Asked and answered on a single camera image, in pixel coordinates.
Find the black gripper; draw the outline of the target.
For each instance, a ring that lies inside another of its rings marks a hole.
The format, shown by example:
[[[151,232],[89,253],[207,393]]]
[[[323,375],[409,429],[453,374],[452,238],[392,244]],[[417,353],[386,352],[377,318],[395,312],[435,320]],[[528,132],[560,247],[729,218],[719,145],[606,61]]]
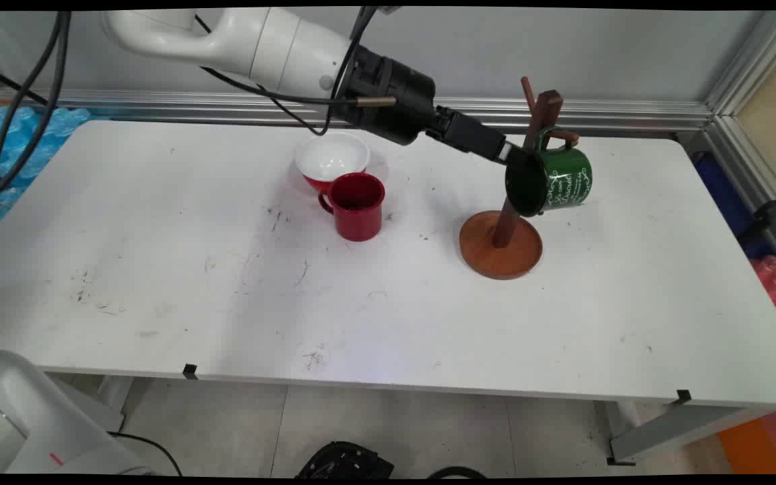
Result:
[[[342,79],[343,98],[394,98],[391,106],[342,107],[342,120],[370,134],[407,146],[435,117],[434,80],[407,65],[357,46]],[[427,135],[463,153],[504,166],[530,163],[530,151],[498,130],[453,108],[436,108],[436,129]]]

